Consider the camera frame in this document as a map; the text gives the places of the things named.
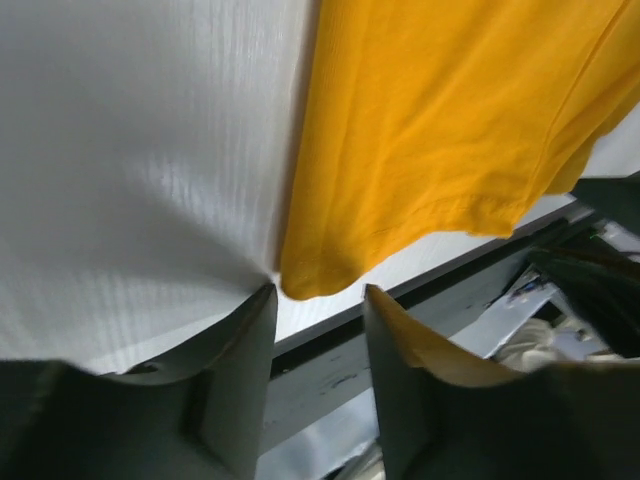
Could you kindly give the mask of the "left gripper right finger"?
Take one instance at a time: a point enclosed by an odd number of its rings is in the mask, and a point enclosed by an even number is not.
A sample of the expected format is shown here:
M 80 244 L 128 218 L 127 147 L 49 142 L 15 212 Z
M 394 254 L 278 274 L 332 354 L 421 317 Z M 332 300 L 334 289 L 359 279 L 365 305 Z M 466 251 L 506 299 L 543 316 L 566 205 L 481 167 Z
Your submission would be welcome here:
M 635 479 L 639 369 L 553 363 L 521 373 L 476 356 L 370 360 L 390 479 Z

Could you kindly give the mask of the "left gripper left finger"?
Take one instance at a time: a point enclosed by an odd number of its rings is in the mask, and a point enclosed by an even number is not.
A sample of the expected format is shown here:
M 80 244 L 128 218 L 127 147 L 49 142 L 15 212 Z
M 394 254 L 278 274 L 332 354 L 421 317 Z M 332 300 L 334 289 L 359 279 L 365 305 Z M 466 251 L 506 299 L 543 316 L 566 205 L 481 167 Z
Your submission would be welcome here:
M 251 479 L 270 378 L 277 294 L 123 374 L 60 360 L 1 365 L 5 479 Z

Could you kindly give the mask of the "orange t shirt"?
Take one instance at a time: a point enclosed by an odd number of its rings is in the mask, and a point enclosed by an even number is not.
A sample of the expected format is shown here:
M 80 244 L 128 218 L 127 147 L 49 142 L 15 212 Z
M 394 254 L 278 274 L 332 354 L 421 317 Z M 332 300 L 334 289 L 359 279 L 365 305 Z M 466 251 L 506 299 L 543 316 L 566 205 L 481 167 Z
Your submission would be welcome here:
M 326 1 L 280 255 L 336 294 L 434 232 L 507 237 L 639 101 L 635 1 Z

